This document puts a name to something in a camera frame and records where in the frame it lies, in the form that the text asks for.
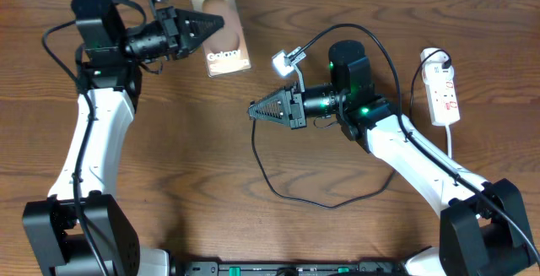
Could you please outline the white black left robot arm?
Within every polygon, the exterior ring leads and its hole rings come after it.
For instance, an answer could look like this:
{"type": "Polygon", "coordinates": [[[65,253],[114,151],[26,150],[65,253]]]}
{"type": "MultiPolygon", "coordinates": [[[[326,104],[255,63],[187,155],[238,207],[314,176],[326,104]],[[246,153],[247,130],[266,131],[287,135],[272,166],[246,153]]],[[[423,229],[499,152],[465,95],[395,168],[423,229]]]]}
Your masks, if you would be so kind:
{"type": "Polygon", "coordinates": [[[83,38],[70,72],[78,120],[64,166],[46,199],[29,202],[23,227],[44,275],[179,275],[163,249],[140,244],[116,201],[122,146],[152,62],[192,54],[222,29],[215,14],[152,8],[153,21],[123,24],[118,6],[136,0],[72,0],[83,38]]]}

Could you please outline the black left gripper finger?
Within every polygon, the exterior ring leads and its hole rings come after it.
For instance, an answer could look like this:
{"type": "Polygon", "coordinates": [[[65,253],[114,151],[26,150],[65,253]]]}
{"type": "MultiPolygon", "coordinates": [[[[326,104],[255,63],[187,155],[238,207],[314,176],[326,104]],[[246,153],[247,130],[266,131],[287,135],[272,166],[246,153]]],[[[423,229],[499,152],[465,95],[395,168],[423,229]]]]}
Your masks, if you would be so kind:
{"type": "Polygon", "coordinates": [[[187,30],[183,33],[183,48],[189,53],[193,53],[202,43],[213,34],[221,30],[221,27],[202,30],[187,30]]]}
{"type": "Polygon", "coordinates": [[[224,18],[216,14],[206,14],[198,11],[188,11],[184,9],[175,10],[177,17],[177,27],[180,34],[187,30],[202,30],[209,28],[224,27],[224,18]]]}

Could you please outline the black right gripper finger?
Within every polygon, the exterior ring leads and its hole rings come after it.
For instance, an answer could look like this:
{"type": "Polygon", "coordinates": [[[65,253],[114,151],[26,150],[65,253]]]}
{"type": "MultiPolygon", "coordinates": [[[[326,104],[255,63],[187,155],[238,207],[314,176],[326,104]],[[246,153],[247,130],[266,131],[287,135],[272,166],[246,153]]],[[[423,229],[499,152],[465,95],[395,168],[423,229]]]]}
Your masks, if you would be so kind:
{"type": "Polygon", "coordinates": [[[252,119],[276,122],[286,127],[290,126],[289,119],[287,118],[287,114],[283,111],[268,111],[266,109],[259,110],[259,109],[250,108],[248,110],[248,115],[252,119]]]}
{"type": "Polygon", "coordinates": [[[289,114],[290,103],[288,95],[290,91],[281,88],[273,91],[270,95],[253,103],[248,108],[249,114],[289,114]]]}

